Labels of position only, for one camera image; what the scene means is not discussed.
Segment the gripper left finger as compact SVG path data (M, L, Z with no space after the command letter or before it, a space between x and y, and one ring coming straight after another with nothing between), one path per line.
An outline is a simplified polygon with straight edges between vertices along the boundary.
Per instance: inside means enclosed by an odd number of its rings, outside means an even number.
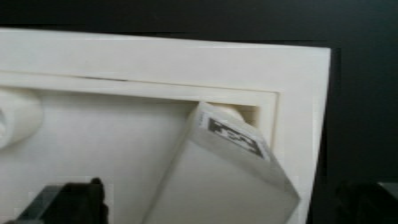
M87 183L48 185L14 224L108 224L101 179L92 178Z

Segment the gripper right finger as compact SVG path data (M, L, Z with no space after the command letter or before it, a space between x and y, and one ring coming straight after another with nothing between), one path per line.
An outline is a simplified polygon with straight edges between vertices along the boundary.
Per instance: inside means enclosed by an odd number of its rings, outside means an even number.
M398 182L343 182L336 224L398 224Z

